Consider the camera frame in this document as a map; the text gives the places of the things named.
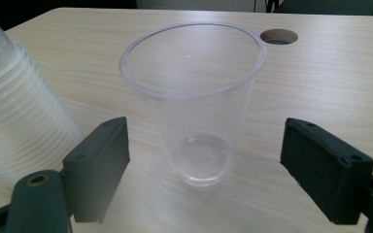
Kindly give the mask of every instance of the light wood tabletop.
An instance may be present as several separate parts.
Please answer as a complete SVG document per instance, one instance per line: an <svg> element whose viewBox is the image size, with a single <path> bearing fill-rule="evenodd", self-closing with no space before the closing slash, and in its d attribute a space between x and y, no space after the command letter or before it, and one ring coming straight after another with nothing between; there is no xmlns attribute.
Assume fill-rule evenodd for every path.
<svg viewBox="0 0 373 233"><path fill-rule="evenodd" d="M141 99L119 74L120 56L136 39L196 21L298 35L290 45L266 45L238 160L207 191L173 176ZM105 222L73 223L74 232L363 232L364 216L357 226L328 222L280 164L280 152L285 121L296 117L373 157L373 17L56 9L7 33L23 44L86 134L127 117L131 162ZM10 197L0 183L0 206Z"/></svg>

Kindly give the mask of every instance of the stack of plastic cups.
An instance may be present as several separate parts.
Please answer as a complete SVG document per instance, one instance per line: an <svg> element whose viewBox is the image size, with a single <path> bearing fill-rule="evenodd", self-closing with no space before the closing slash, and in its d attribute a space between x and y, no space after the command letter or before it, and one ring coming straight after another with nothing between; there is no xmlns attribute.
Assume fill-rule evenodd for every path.
<svg viewBox="0 0 373 233"><path fill-rule="evenodd" d="M59 170L84 133L29 59L0 28L0 180Z"/></svg>

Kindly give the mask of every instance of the cup bottom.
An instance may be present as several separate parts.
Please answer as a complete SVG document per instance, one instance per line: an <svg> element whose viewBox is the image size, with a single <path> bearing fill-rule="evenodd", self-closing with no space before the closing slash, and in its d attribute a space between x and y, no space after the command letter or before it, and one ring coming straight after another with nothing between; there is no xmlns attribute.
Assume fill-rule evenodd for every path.
<svg viewBox="0 0 373 233"><path fill-rule="evenodd" d="M231 165L230 146L213 135L195 135L178 147L175 170L179 178L194 187L219 183Z"/></svg>

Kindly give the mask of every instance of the wooden table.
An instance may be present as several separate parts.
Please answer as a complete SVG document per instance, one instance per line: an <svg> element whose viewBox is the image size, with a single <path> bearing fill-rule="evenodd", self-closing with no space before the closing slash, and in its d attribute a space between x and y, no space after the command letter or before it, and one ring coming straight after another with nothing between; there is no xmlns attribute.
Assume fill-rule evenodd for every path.
<svg viewBox="0 0 373 233"><path fill-rule="evenodd" d="M173 177L140 98L119 58L157 28L225 21L255 33L285 28L295 43L267 45L223 184L195 191ZM363 232L328 222L279 163L287 117L312 121L373 157L373 17L57 9L8 31L21 42L86 133L126 116L131 162L104 224L74 232ZM11 189L0 184L0 206Z"/></svg>

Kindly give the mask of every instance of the black chair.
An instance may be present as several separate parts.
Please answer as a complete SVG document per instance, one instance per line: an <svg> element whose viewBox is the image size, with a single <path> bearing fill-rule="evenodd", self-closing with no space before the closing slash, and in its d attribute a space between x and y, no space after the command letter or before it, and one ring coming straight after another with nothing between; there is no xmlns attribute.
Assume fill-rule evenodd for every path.
<svg viewBox="0 0 373 233"><path fill-rule="evenodd" d="M373 16L373 0L268 0L267 12L309 15Z"/></svg>
<svg viewBox="0 0 373 233"><path fill-rule="evenodd" d="M136 9L136 0L0 0L0 27L8 30L60 7Z"/></svg>

